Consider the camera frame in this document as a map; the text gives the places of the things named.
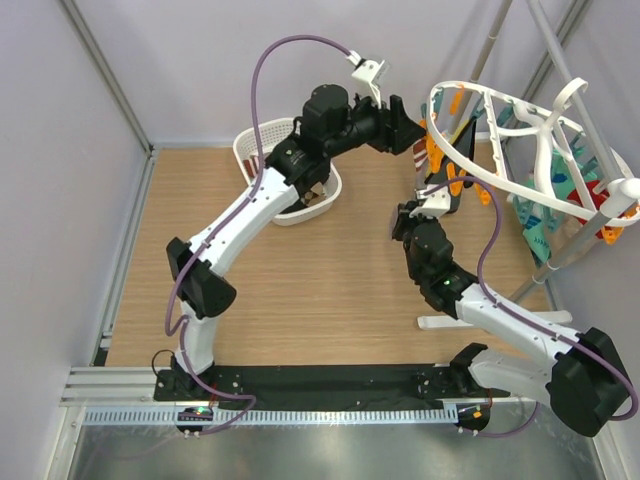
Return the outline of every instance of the item in basket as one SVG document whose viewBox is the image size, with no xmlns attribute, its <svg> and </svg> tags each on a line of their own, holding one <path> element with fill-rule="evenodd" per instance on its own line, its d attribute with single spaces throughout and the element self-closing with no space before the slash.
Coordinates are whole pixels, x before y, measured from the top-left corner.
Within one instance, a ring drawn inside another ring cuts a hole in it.
<svg viewBox="0 0 640 480">
<path fill-rule="evenodd" d="M 320 182 L 316 183 L 311 190 L 304 194 L 302 202 L 307 207 L 317 205 L 325 199 L 324 188 Z"/>
<path fill-rule="evenodd" d="M 251 155 L 248 159 L 242 161 L 244 165 L 244 170 L 249 175 L 249 178 L 253 179 L 258 174 L 258 168 L 260 163 L 258 162 L 257 155 Z"/>
</svg>

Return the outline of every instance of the white drying rack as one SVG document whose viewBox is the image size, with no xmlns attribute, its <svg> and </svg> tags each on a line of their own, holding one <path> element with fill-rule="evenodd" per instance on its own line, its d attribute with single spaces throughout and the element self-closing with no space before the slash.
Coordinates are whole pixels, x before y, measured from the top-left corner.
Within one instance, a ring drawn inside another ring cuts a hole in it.
<svg viewBox="0 0 640 480">
<path fill-rule="evenodd" d="M 527 200 L 539 203 L 554 210 L 564 212 L 583 220 L 591 220 L 600 209 L 596 208 L 591 193 L 582 177 L 580 167 L 576 162 L 569 142 L 567 141 L 563 127 L 573 131 L 574 134 L 586 135 L 581 125 L 563 117 L 562 114 L 571 106 L 571 99 L 578 91 L 583 91 L 587 87 L 587 82 L 581 78 L 576 78 L 569 82 L 558 94 L 553 102 L 553 110 L 549 111 L 537 105 L 533 105 L 519 98 L 512 97 L 488 87 L 477 85 L 469 82 L 441 82 L 432 90 L 429 102 L 429 114 L 427 116 L 427 128 L 435 143 L 442 151 L 460 168 L 464 169 L 471 175 L 484 180 L 500 190 L 513 193 Z M 489 126 L 489 134 L 491 145 L 493 147 L 493 161 L 495 171 L 490 172 L 480 165 L 474 163 L 469 158 L 462 155 L 442 134 L 436 124 L 435 105 L 438 96 L 443 95 L 447 90 L 466 90 L 474 91 L 480 94 L 484 100 L 484 107 L 487 115 L 487 124 Z M 498 126 L 497 116 L 494 108 L 494 101 L 500 100 L 504 104 L 513 106 L 514 114 L 521 122 L 526 122 L 531 126 L 528 128 L 503 128 Z M 508 176 L 508 168 L 502 151 L 502 143 L 509 137 L 525 137 L 534 136 L 536 138 L 537 149 L 536 159 L 534 163 L 534 184 L 535 189 L 526 187 L 512 180 Z M 556 150 L 563 157 L 565 164 L 571 174 L 572 180 L 576 186 L 576 191 L 580 197 L 582 206 L 566 200 L 558 199 L 553 190 L 551 183 L 551 159 L 553 150 Z M 614 158 L 622 171 L 625 179 L 634 179 L 633 173 L 629 169 L 626 162 L 613 151 Z M 625 218 L 617 218 L 618 215 L 609 217 L 607 226 L 610 227 L 627 227 L 633 225 L 640 220 L 640 211 L 636 211 L 633 215 Z"/>
<path fill-rule="evenodd" d="M 487 57 L 491 52 L 491 48 L 511 5 L 511 0 L 503 0 L 496 18 L 494 19 L 491 32 L 483 46 L 480 57 L 476 62 L 476 66 L 474 67 L 474 71 L 471 75 L 472 81 L 467 83 L 443 82 L 436 85 L 434 90 L 431 92 L 429 102 L 430 111 L 426 119 L 427 128 L 438 147 L 440 147 L 449 158 L 469 174 L 475 175 L 497 188 L 507 190 L 515 195 L 533 200 L 534 202 L 549 206 L 556 210 L 566 212 L 586 221 L 582 228 L 575 235 L 569 238 L 557 252 L 554 253 L 552 258 L 538 268 L 531 278 L 523 283 L 520 288 L 511 295 L 510 300 L 514 302 L 520 302 L 534 288 L 539 285 L 543 285 L 553 272 L 560 269 L 574 253 L 582 248 L 585 243 L 591 242 L 593 236 L 598 234 L 603 227 L 625 227 L 635 223 L 639 219 L 640 215 L 637 210 L 638 199 L 640 199 L 640 180 L 633 177 L 633 174 L 626 163 L 613 149 L 611 149 L 604 138 L 602 131 L 591 117 L 579 93 L 581 89 L 586 87 L 586 83 L 581 79 L 576 79 L 571 74 L 560 40 L 551 26 L 540 0 L 526 1 L 533 20 L 544 38 L 549 58 L 553 61 L 560 78 L 566 84 L 565 89 L 563 89 L 556 99 L 556 102 L 554 102 L 554 110 L 550 112 L 523 100 L 496 92 L 495 90 L 486 87 L 480 87 L 475 83 L 480 77 Z M 457 128 L 462 115 L 464 115 L 464 112 L 466 111 L 471 93 L 473 91 L 480 93 L 484 97 L 487 118 L 491 129 L 491 142 L 493 146 L 496 172 L 488 172 L 487 170 L 473 164 L 473 162 L 468 158 L 462 156 L 436 128 L 433 114 L 434 95 L 438 92 L 437 89 L 460 89 L 460 85 L 463 85 L 467 91 L 464 92 L 464 95 L 461 97 L 461 108 L 459 108 L 456 117 L 450 125 L 449 133 L 453 133 Z M 529 92 L 530 87 L 533 87 L 533 83 L 527 87 L 527 92 Z M 496 123 L 495 111 L 492 108 L 493 99 L 495 98 L 500 98 L 507 102 L 513 102 L 516 117 L 524 119 L 526 123 L 531 125 L 531 128 L 517 131 L 506 128 L 499 129 Z M 573 103 L 575 106 L 577 116 L 582 126 L 562 117 L 562 113 L 568 107 L 568 103 Z M 591 151 L 595 155 L 598 166 L 602 171 L 604 181 L 598 186 L 598 188 L 606 188 L 609 198 L 600 206 L 599 209 L 596 209 L 593 205 L 591 195 L 584 185 L 582 176 L 576 174 L 578 172 L 575 171 L 575 159 L 571 154 L 571 149 L 566 148 L 566 137 L 564 136 L 564 133 L 561 132 L 561 127 L 563 125 L 574 132 L 582 132 L 585 135 L 585 139 L 589 144 Z M 501 141 L 507 140 L 516 135 L 536 136 L 538 154 L 536 159 L 535 189 L 519 185 L 516 182 L 511 181 L 507 176 L 508 170 L 505 165 Z M 548 178 L 549 171 L 545 164 L 550 164 L 552 148 L 556 148 L 556 150 L 560 152 L 570 169 L 569 171 L 576 184 L 576 190 L 578 191 L 582 206 L 560 201 L 555 197 L 555 194 L 553 194 L 553 189 L 550 189 L 550 179 Z M 635 211 L 631 209 L 634 205 L 636 206 Z M 622 214 L 625 214 L 625 218 L 619 218 Z"/>
</svg>

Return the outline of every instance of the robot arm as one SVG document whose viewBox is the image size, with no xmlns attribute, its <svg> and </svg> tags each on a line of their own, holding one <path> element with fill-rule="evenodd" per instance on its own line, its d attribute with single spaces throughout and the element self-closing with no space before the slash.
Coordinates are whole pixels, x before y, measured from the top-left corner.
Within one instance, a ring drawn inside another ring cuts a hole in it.
<svg viewBox="0 0 640 480">
<path fill-rule="evenodd" d="M 363 68 L 378 70 L 368 68 L 370 61 L 358 59 L 353 60 L 359 64 L 356 72 Z M 360 81 L 371 87 L 378 77 L 364 75 Z M 229 219 L 230 213 L 246 202 L 251 186 L 189 242 L 174 238 L 167 246 L 175 280 L 210 232 L 225 222 L 224 229 L 206 245 L 178 290 L 182 314 L 189 319 L 185 352 L 198 375 L 214 363 L 212 345 L 217 325 L 221 314 L 236 297 L 236 290 L 224 276 L 258 232 L 318 182 L 325 183 L 333 157 L 365 143 L 380 152 L 397 155 L 425 135 L 425 130 L 406 115 L 400 97 L 392 95 L 387 107 L 371 96 L 357 96 L 355 105 L 351 106 L 347 91 L 338 85 L 316 88 L 297 120 L 300 121 L 299 133 L 292 125 L 292 133 L 274 147 L 265 161 L 257 194 L 237 215 Z M 183 355 L 179 349 L 176 360 L 178 366 L 186 370 Z"/>
<path fill-rule="evenodd" d="M 591 328 L 582 334 L 545 321 L 501 297 L 498 302 L 523 316 L 518 321 L 491 301 L 478 278 L 453 261 L 453 245 L 435 218 L 411 216 L 418 201 L 398 206 L 392 238 L 403 242 L 410 278 L 437 311 L 464 320 L 509 342 L 527 359 L 471 344 L 451 362 L 461 391 L 498 388 L 551 407 L 574 431 L 594 436 L 629 397 L 626 387 L 590 357 L 558 341 L 564 337 L 601 356 L 627 377 L 611 339 Z M 550 335 L 541 334 L 535 326 Z"/>
</svg>

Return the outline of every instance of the metal pole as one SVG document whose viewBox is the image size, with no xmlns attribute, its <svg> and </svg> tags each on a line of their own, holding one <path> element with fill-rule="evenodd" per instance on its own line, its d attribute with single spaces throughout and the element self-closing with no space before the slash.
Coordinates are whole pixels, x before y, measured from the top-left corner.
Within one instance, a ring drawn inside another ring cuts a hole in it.
<svg viewBox="0 0 640 480">
<path fill-rule="evenodd" d="M 105 58 L 102 50 L 100 50 L 100 46 L 96 41 L 93 33 L 91 33 L 91 29 L 87 25 L 82 13 L 78 9 L 74 0 L 58 0 L 58 3 L 62 7 L 63 12 L 66 14 L 69 19 L 69 23 L 76 31 L 80 42 L 83 44 L 89 58 L 93 61 L 95 67 L 98 70 L 98 73 L 102 77 L 107 89 L 113 96 L 116 104 L 120 108 L 122 115 L 125 120 L 129 124 L 129 127 L 133 131 L 133 134 L 140 142 L 140 145 L 144 149 L 147 155 L 151 155 L 151 142 L 147 137 L 142 125 L 140 124 L 138 117 L 136 116 L 133 108 L 131 108 L 131 104 L 127 100 L 126 95 L 124 94 L 122 87 L 118 83 L 107 59 Z"/>
<path fill-rule="evenodd" d="M 567 9 L 564 17 L 562 17 L 558 30 L 556 31 L 556 36 L 558 37 L 560 45 L 564 46 L 569 42 L 592 3 L 593 0 L 573 0 L 571 2 L 571 5 Z M 522 100 L 527 102 L 533 101 L 533 98 L 540 90 L 540 87 L 551 73 L 552 67 L 553 63 L 551 62 L 551 57 L 549 57 L 549 52 L 545 49 L 542 60 L 540 60 L 540 63 L 536 68 L 536 72 L 533 77 L 531 77 L 531 80 L 527 84 L 527 88 L 524 89 L 524 93 L 520 97 Z M 516 123 L 519 123 L 517 119 L 512 118 L 509 123 L 507 123 L 507 128 L 515 128 Z"/>
<path fill-rule="evenodd" d="M 527 0 L 527 3 L 529 4 L 529 10 L 531 11 L 531 15 L 533 16 L 538 29 L 542 32 L 547 44 L 547 49 L 549 50 L 551 59 L 560 74 L 560 78 L 563 82 L 569 83 L 574 77 L 569 71 L 569 66 L 567 65 L 562 45 L 560 45 L 558 37 L 551 28 L 551 24 L 549 23 L 549 19 L 547 18 L 544 8 L 542 8 L 539 0 Z M 591 118 L 580 94 L 576 93 L 572 97 L 572 100 L 576 110 L 578 111 L 584 131 L 587 134 L 587 143 L 589 143 L 591 150 L 598 159 L 598 165 L 600 166 L 607 183 L 624 178 L 618 162 L 613 158 L 611 147 L 604 139 L 604 135 L 600 128 Z"/>
<path fill-rule="evenodd" d="M 585 242 L 591 240 L 602 227 L 604 227 L 611 219 L 601 212 L 597 212 L 591 220 L 583 225 L 573 237 L 567 240 L 558 252 L 553 255 L 542 267 L 538 268 L 531 278 L 523 283 L 518 290 L 516 290 L 509 300 L 518 303 L 524 299 L 529 293 L 531 293 L 536 287 L 544 284 L 553 272 L 560 269 L 565 261 L 574 253 L 576 253 Z"/>
<path fill-rule="evenodd" d="M 491 54 L 493 45 L 496 43 L 496 39 L 498 38 L 500 29 L 504 24 L 504 19 L 509 12 L 511 3 L 512 0 L 502 0 L 502 3 L 498 8 L 496 18 L 493 20 L 493 24 L 491 25 L 489 36 L 485 40 L 484 45 L 482 46 L 482 50 L 480 51 L 480 56 L 478 57 L 478 60 L 476 60 L 476 64 L 473 67 L 473 71 L 471 72 L 471 77 L 469 78 L 470 83 L 478 83 L 478 80 L 480 80 L 482 70 L 484 70 L 484 66 L 487 63 L 489 55 Z M 460 125 L 460 122 L 462 121 L 462 116 L 467 110 L 467 106 L 469 105 L 469 101 L 471 100 L 471 95 L 472 92 L 470 91 L 464 92 L 462 100 L 460 101 L 460 105 L 458 106 L 458 112 L 456 113 L 456 116 L 453 118 L 453 120 L 451 121 L 451 125 L 449 126 L 449 135 L 453 135 L 458 129 L 458 125 Z"/>
</svg>

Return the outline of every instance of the orange clothespin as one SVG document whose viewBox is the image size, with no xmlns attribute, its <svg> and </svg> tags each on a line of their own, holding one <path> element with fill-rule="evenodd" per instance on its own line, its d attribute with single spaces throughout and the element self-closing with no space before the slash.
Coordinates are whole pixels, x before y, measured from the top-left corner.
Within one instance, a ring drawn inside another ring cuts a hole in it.
<svg viewBox="0 0 640 480">
<path fill-rule="evenodd" d="M 483 187 L 479 184 L 474 183 L 474 188 L 476 189 L 476 193 L 478 194 L 478 198 L 480 198 L 480 203 L 485 207 L 491 203 L 491 195 L 487 192 Z"/>
<path fill-rule="evenodd" d="M 453 100 L 451 100 L 451 106 L 449 107 L 449 114 L 455 115 L 458 113 L 458 107 L 460 106 L 460 101 L 462 100 L 462 95 L 464 95 L 464 86 L 460 85 L 460 88 L 453 96 Z"/>
<path fill-rule="evenodd" d="M 456 175 L 456 167 L 454 163 L 453 162 L 447 163 L 447 178 L 449 180 L 454 179 L 456 177 L 464 177 L 466 174 L 467 172 L 465 172 L 464 170 L 460 170 L 458 175 Z M 453 195 L 454 197 L 457 197 L 458 195 L 460 195 L 460 192 L 462 192 L 463 185 L 464 184 L 462 181 L 451 183 L 449 185 L 449 191 L 451 192 L 451 195 Z"/>
<path fill-rule="evenodd" d="M 438 173 L 442 166 L 442 159 L 444 158 L 444 152 L 440 150 L 440 147 L 436 145 L 435 140 L 431 135 L 427 134 L 427 154 L 429 155 L 429 164 L 431 165 L 431 171 Z"/>
<path fill-rule="evenodd" d="M 624 227 L 604 227 L 602 230 L 602 238 L 607 245 L 613 245 L 618 241 L 618 237 L 622 234 Z"/>
<path fill-rule="evenodd" d="M 626 212 L 624 212 L 624 218 L 631 218 L 636 215 L 640 211 L 640 206 L 632 205 Z M 622 232 L 624 232 L 624 227 L 603 227 L 600 232 L 602 233 L 602 238 L 607 245 L 613 245 L 618 241 Z"/>
</svg>

